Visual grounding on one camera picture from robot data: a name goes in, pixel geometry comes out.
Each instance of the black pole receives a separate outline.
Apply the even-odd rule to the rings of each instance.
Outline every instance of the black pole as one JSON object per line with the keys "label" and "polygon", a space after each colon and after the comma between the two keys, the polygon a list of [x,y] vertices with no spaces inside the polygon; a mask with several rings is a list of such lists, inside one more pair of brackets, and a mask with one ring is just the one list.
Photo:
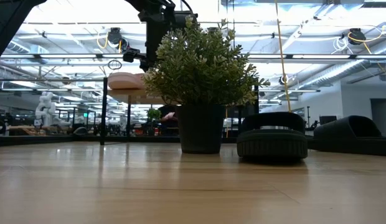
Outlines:
{"label": "black pole", "polygon": [[257,114],[260,112],[260,100],[259,100],[259,86],[254,86],[254,92],[255,92],[255,101],[254,101],[254,114]]}
{"label": "black pole", "polygon": [[101,104],[100,145],[105,145],[107,111],[107,77],[103,78],[103,102]]}
{"label": "black pole", "polygon": [[309,116],[309,108],[310,108],[310,106],[307,106],[306,108],[308,109],[308,128],[310,128],[310,127],[311,127],[311,125],[309,124],[309,119],[311,118],[311,117]]}
{"label": "black pole", "polygon": [[242,127],[242,110],[243,106],[238,106],[238,132],[240,133],[240,128]]}
{"label": "black pole", "polygon": [[88,122],[89,122],[89,110],[87,112],[87,129],[88,129]]}
{"label": "black pole", "polygon": [[128,112],[126,117],[126,137],[129,140],[130,132],[131,131],[131,96],[128,96]]}
{"label": "black pole", "polygon": [[75,121],[75,108],[73,108],[73,125],[74,126],[74,121]]}

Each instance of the black robotic arm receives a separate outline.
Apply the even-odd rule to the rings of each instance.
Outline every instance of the black robotic arm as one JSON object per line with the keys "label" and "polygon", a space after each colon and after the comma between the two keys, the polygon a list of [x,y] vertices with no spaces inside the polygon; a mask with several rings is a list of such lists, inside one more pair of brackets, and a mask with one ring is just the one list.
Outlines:
{"label": "black robotic arm", "polygon": [[140,21],[146,22],[146,54],[141,54],[138,49],[129,48],[123,56],[125,62],[133,62],[134,58],[140,59],[145,72],[152,67],[157,60],[156,51],[162,37],[170,29],[185,27],[185,18],[197,14],[192,11],[175,11],[172,0],[125,0],[137,11]]}

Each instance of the black slide sandal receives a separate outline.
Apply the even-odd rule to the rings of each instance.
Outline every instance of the black slide sandal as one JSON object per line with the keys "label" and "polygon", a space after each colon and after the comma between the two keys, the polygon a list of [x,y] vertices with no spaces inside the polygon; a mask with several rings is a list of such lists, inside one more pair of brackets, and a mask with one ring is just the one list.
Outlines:
{"label": "black slide sandal", "polygon": [[[283,126],[290,129],[260,129],[264,126]],[[275,112],[248,116],[237,138],[240,157],[280,157],[304,159],[308,145],[304,135],[304,120],[294,113]]]}
{"label": "black slide sandal", "polygon": [[308,147],[323,152],[386,156],[386,137],[371,119],[348,116],[317,127],[314,137],[308,138]]}

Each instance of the yellow cable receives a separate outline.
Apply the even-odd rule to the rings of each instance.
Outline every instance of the yellow cable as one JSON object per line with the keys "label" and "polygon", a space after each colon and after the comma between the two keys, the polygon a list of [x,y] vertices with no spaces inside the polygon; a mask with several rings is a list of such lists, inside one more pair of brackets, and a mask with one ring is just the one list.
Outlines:
{"label": "yellow cable", "polygon": [[350,38],[351,40],[354,40],[354,41],[356,41],[356,42],[366,43],[366,42],[370,42],[370,41],[379,39],[379,38],[382,36],[382,32],[383,32],[383,31],[384,31],[384,26],[382,27],[382,30],[381,30],[380,35],[379,35],[378,37],[373,38],[373,39],[370,39],[370,40],[357,40],[357,39],[355,39],[355,38],[352,38],[352,37],[350,36],[350,35],[352,34],[352,32],[349,32],[349,33],[348,33],[348,38]]}
{"label": "yellow cable", "polygon": [[[367,51],[369,52],[369,54],[373,54],[373,53],[370,51],[370,49],[369,49],[369,47],[367,46],[367,44],[366,44],[366,43],[363,43],[363,44],[365,45],[365,47],[366,47]],[[380,65],[380,63],[377,62],[377,65],[378,65],[378,66],[380,67],[380,69],[384,72],[384,74],[386,74],[385,69]]]}
{"label": "yellow cable", "polygon": [[287,98],[287,105],[288,105],[288,112],[291,112],[291,105],[290,105],[290,96],[288,94],[288,87],[287,87],[287,77],[285,72],[285,59],[283,58],[283,46],[281,44],[281,32],[280,32],[280,21],[279,21],[279,10],[278,10],[278,1],[275,0],[276,5],[276,16],[278,19],[278,31],[279,31],[279,48],[280,48],[280,58],[281,58],[281,69],[283,71],[283,81],[285,82],[285,92],[286,92],[286,98]]}
{"label": "yellow cable", "polygon": [[96,38],[96,43],[98,43],[98,46],[101,48],[101,49],[105,49],[107,47],[107,42],[108,42],[108,32],[106,34],[106,43],[105,43],[105,46],[103,47],[102,45],[100,45],[99,43],[99,33],[98,33],[98,38]]}
{"label": "yellow cable", "polygon": [[372,54],[372,52],[370,51],[369,47],[367,46],[366,43],[363,43],[365,45],[365,48],[367,49],[367,51],[369,52],[369,54]]}

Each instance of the wooden floor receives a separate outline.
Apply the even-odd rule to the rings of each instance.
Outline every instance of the wooden floor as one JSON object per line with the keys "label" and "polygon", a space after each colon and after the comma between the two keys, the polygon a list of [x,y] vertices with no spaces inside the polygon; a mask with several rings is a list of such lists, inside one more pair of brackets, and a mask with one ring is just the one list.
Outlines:
{"label": "wooden floor", "polygon": [[386,157],[300,164],[181,154],[179,144],[0,147],[0,224],[386,224]]}

